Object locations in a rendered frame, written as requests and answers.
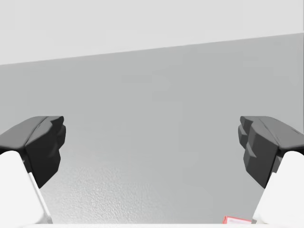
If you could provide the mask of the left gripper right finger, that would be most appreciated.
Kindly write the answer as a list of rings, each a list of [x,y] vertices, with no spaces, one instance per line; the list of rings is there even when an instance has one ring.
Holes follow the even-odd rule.
[[[241,116],[247,173],[264,189],[257,224],[304,224],[304,134],[268,116]]]

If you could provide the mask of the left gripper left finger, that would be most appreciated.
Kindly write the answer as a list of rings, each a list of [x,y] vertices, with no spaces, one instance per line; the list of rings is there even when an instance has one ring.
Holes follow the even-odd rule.
[[[0,134],[0,224],[51,224],[40,189],[58,171],[63,116],[31,117]]]

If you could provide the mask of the pink cube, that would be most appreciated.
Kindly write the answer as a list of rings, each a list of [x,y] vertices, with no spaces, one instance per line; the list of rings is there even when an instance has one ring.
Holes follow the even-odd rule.
[[[251,224],[252,221],[242,218],[225,216],[222,223],[223,224]]]

